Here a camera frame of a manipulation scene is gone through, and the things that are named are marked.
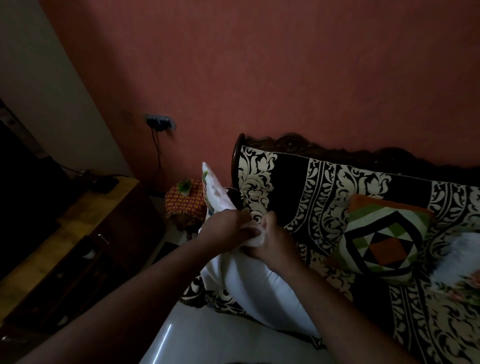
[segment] geometric patterned cushion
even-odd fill
[[[407,284],[432,212],[358,194],[348,211],[347,228],[326,263],[390,284]]]

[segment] pink wall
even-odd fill
[[[480,164],[477,0],[41,0],[135,175],[160,135],[166,188],[206,161],[229,183],[239,133],[398,146]]]

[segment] wooden headboard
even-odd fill
[[[436,166],[401,148],[383,148],[376,152],[359,150],[348,152],[345,149],[326,149],[310,143],[303,136],[288,133],[278,139],[269,137],[253,139],[240,134],[232,156],[232,186],[239,188],[238,168],[242,146],[266,150],[268,152],[290,153],[331,163],[347,164],[364,170],[401,174],[432,181],[453,182],[480,187],[480,167],[461,168]]]

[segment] drawer handle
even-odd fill
[[[107,239],[105,239],[105,237],[102,234],[99,234],[98,237],[102,239],[105,243],[110,244],[110,242]]]
[[[17,344],[25,344],[27,342],[27,340],[24,340],[24,339],[11,338],[9,335],[5,335],[4,337],[2,337],[1,341],[2,342],[13,342],[13,343],[17,343]]]

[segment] wooden cabinet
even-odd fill
[[[119,179],[109,194],[83,195],[0,281],[0,362],[25,355],[138,273],[160,242],[165,225],[145,190]]]

